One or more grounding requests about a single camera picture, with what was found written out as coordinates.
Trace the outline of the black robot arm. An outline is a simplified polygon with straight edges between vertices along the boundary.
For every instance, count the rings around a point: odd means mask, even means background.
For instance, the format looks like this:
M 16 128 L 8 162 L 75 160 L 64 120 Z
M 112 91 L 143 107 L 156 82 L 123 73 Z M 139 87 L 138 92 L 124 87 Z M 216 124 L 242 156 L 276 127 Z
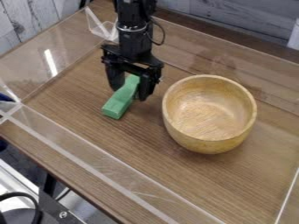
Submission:
M 155 21 L 156 0 L 114 0 L 118 15 L 118 44 L 103 44 L 102 63 L 106 65 L 111 88 L 118 91 L 126 84 L 126 73 L 140 78 L 138 98 L 143 102 L 160 82 L 164 63 L 152 54 L 154 28 L 164 28 Z

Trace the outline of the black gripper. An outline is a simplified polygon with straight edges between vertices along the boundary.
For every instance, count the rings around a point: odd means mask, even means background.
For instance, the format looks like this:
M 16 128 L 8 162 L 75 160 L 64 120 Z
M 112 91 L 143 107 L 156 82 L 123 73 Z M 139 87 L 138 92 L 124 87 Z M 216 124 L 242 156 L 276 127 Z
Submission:
M 118 91 L 126 83 L 126 72 L 140 76 L 138 96 L 143 102 L 160 82 L 164 63 L 154 56 L 154 26 L 140 31 L 119 30 L 119 43 L 104 44 L 102 62 L 106 65 L 108 85 Z

